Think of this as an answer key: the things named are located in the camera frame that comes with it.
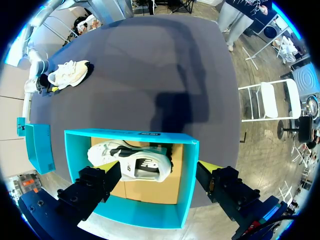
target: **table surface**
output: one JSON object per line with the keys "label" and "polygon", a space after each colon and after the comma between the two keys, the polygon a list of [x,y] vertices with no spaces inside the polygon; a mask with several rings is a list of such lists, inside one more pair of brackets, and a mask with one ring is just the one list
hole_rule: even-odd
{"label": "table surface", "polygon": [[[81,128],[186,133],[199,160],[236,166],[240,103],[236,74],[218,25],[192,16],[134,17],[75,39],[50,59],[49,71],[88,60],[76,87],[34,94],[30,122],[50,124],[56,173],[71,181],[64,130]],[[196,182],[191,207],[211,204]]]}

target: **robotic arm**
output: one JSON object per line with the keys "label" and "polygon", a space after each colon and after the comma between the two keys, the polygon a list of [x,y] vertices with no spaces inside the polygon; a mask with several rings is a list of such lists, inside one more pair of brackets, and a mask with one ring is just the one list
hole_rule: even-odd
{"label": "robotic arm", "polygon": [[[251,189],[232,167],[218,168],[212,172],[200,162],[196,179],[213,203],[219,203],[231,221],[239,228],[232,237],[236,239],[271,239],[273,224],[287,209],[285,202],[271,196],[265,202],[259,200],[259,190]],[[86,167],[79,178],[67,189],[57,191],[59,200],[45,190],[29,191],[18,201],[22,213],[41,239],[101,239],[77,227],[94,211],[99,202],[105,203],[110,192],[121,178],[120,163],[108,172]]]}

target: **black sticker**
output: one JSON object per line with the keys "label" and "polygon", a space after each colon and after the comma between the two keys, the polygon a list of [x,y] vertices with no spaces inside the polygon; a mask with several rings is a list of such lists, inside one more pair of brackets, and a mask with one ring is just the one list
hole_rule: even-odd
{"label": "black sticker", "polygon": [[161,135],[161,133],[157,133],[157,132],[140,132],[139,135],[159,136],[159,135]]}

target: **folding chair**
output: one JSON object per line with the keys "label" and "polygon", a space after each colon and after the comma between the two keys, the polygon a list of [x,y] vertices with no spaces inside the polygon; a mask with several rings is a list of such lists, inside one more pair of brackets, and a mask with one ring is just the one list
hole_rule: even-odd
{"label": "folding chair", "polygon": [[[278,109],[276,103],[276,96],[275,96],[275,89],[273,84],[277,83],[286,83],[290,103],[291,103],[291,112],[292,116],[285,116],[285,117],[278,117]],[[257,99],[257,107],[258,107],[258,118],[254,118],[253,106],[252,106],[252,99],[251,99],[251,88],[258,87],[257,92],[255,93]],[[299,93],[297,84],[292,79],[284,79],[284,80],[277,80],[271,82],[261,82],[260,84],[250,85],[239,87],[238,90],[247,89],[250,98],[250,107],[251,107],[251,119],[242,119],[242,122],[253,122],[253,121],[268,121],[268,120],[285,120],[285,119],[298,119],[301,115],[301,105],[299,99]],[[264,116],[261,117],[260,111],[260,103],[259,103],[259,92],[262,95],[262,104],[264,108]]]}
{"label": "folding chair", "polygon": [[[297,152],[298,153],[298,155],[292,160],[292,162],[295,162],[295,161],[297,161],[298,159],[300,159],[300,161],[302,161],[303,162],[303,164],[304,164],[304,167],[305,168],[307,168],[308,167],[308,165],[309,165],[309,163],[310,163],[310,154],[311,154],[311,150],[307,147],[307,145],[305,144],[305,143],[302,143],[302,144],[300,144],[300,146],[299,147],[296,147],[296,145],[295,145],[295,141],[293,142],[293,147],[292,147],[292,151],[291,151],[291,156],[294,154],[294,152]],[[304,159],[304,152],[305,151],[307,151],[307,156],[305,157],[305,159]]]}
{"label": "folding chair", "polygon": [[279,187],[280,194],[277,196],[277,198],[282,197],[283,201],[286,202],[289,206],[294,199],[291,194],[292,186],[289,187],[286,181],[284,181],[284,184],[285,184],[285,186],[283,188]]}

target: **sneaker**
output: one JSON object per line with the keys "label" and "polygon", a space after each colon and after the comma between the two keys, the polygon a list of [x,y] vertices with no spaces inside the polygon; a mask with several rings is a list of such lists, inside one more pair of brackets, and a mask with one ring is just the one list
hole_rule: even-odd
{"label": "sneaker", "polygon": [[60,90],[71,85],[77,86],[85,78],[88,72],[89,61],[69,61],[63,65],[58,65],[58,69],[48,75],[48,81],[57,86]]}
{"label": "sneaker", "polygon": [[121,181],[163,182],[171,173],[171,162],[154,147],[134,147],[123,140],[98,143],[88,150],[88,160],[95,166],[120,162]]}
{"label": "sneaker", "polygon": [[228,46],[228,50],[229,50],[229,52],[233,52],[234,51],[234,47],[233,46]]}

